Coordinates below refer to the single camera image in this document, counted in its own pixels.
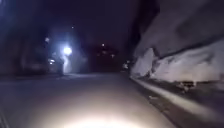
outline street light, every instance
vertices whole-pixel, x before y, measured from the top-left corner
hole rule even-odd
[[[70,47],[65,47],[63,49],[63,53],[67,56],[71,55],[72,54],[72,49]]]
[[[49,43],[49,42],[50,42],[50,38],[46,37],[46,38],[45,38],[45,41],[46,41],[47,43]]]

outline bright light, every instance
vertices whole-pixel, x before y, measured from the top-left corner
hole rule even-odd
[[[51,62],[55,62],[55,60],[50,60]]]
[[[145,127],[144,124],[119,117],[79,117],[81,119],[69,117],[68,119],[59,119],[59,121],[47,121],[42,124],[42,128],[154,128]]]
[[[71,48],[69,48],[69,47],[65,47],[64,49],[63,49],[63,53],[65,54],[65,55],[71,55],[72,54],[72,49]]]

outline dark sky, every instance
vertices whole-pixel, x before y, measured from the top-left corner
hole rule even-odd
[[[136,17],[138,0],[3,0],[1,38],[14,27],[52,32],[72,26],[84,44],[109,44],[121,49]]]

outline white wall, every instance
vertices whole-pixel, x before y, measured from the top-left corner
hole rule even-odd
[[[169,82],[223,80],[224,39],[159,60],[152,78]]]
[[[152,48],[149,48],[143,56],[137,59],[131,69],[131,74],[137,77],[145,76],[151,70],[154,58],[154,51]]]

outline road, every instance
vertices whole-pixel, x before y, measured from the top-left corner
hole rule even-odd
[[[0,84],[10,128],[174,128],[121,74],[69,75]]]

